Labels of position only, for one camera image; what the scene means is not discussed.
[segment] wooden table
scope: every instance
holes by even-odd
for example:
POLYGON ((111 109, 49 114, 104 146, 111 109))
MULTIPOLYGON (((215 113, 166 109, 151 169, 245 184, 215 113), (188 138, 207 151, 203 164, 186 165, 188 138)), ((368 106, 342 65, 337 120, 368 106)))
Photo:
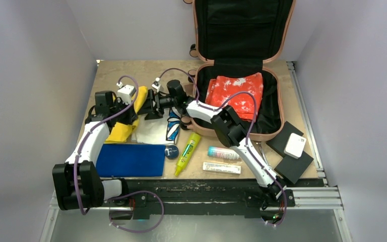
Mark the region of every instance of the wooden table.
MULTIPOLYGON (((117 90, 116 82, 122 75, 131 75, 139 82, 139 86, 147 86, 151 88, 152 82, 158 77, 165 69, 176 67, 182 70, 188 71, 191 69, 197 69, 201 64, 200 60, 115 60, 115 61, 102 61, 97 70, 96 78, 94 80, 93 88, 91 90, 90 99, 88 101, 88 107, 85 112, 85 118, 88 114, 88 109, 94 105, 94 93, 103 90, 117 90)), ((302 114, 297 101, 296 93, 293 88, 293 82, 287 64, 283 60, 277 60, 267 65, 277 73, 280 87, 281 96, 283 100, 284 116, 286 121, 297 127, 303 133, 305 131, 305 123, 302 119, 302 114)), ((169 71, 161 79, 161 84, 166 89, 166 82, 169 80, 178 79, 182 84, 188 84, 187 76, 178 71, 169 71)), ((130 79, 124 79, 124 83, 130 84, 130 79)), ((180 130, 177 141, 177 147, 182 152, 187 140, 189 138, 190 131, 180 130)), ((203 171, 203 162, 216 162, 223 163, 222 159, 216 159, 207 156, 209 146, 223 147, 223 145, 217 140, 217 138, 202 137, 197 149, 192 155, 192 158, 187 165, 186 169, 182 171, 179 177, 174 176, 176 161, 165 159, 164 174, 162 177, 155 178, 190 178, 190 179, 213 179, 213 178, 254 178, 252 172, 247 165, 239 160, 231 162, 230 164, 240 165, 241 174, 226 174, 203 171)), ((265 143, 262 143, 268 162, 272 167, 282 160, 282 157, 278 155, 274 150, 268 147, 265 143)), ((312 156, 309 142, 306 142, 305 152, 312 156)), ((318 178, 316 167, 312 162, 308 169, 303 173, 301 178, 318 178)))

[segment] yellow tube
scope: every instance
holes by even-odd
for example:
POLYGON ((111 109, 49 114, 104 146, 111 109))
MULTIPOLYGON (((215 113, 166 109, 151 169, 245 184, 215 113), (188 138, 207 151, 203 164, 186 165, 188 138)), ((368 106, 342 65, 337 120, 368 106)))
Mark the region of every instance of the yellow tube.
POLYGON ((183 151, 183 154, 180 156, 177 166, 176 166, 176 173, 175 176, 178 176, 182 170, 186 168, 187 163, 190 160, 190 157, 192 156, 192 153, 194 152, 195 148, 197 147, 198 143, 201 140, 201 136, 197 133, 192 133, 189 137, 189 141, 186 144, 186 148, 183 151))

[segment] gray wall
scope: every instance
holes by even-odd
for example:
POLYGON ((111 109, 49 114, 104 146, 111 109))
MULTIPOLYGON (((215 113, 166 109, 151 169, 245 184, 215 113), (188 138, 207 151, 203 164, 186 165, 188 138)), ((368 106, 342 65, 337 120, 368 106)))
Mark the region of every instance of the gray wall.
MULTIPOLYGON (((191 58, 194 16, 192 5, 182 0, 67 1, 97 59, 191 58)), ((282 59, 299 57, 323 5, 322 0, 298 0, 282 59)))
POLYGON ((297 73, 355 241, 387 241, 387 1, 329 1, 297 73))
POLYGON ((0 0, 0 241, 38 241, 95 73, 65 0, 0 0))

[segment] white cloth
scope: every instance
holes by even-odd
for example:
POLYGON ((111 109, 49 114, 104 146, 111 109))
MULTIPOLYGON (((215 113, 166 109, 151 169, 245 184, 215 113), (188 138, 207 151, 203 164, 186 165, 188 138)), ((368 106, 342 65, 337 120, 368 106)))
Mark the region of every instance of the white cloth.
POLYGON ((131 135, 131 141, 151 144, 169 145, 177 142, 180 116, 178 113, 165 109, 162 118, 145 120, 146 114, 139 116, 139 126, 131 135))

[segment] red and white patterned fabric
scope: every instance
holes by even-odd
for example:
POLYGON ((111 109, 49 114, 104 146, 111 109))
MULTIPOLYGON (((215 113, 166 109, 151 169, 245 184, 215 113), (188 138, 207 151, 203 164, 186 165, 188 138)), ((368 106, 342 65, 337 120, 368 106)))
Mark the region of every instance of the red and white patterned fabric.
POLYGON ((243 78, 218 76, 216 79, 211 79, 207 90, 206 103, 218 107, 232 94, 240 91, 253 94, 257 104, 256 110, 254 110, 253 100, 247 94, 236 95, 229 100, 228 104, 235 109, 241 119, 252 121, 254 112, 258 113, 262 101, 263 78, 259 72, 243 78))

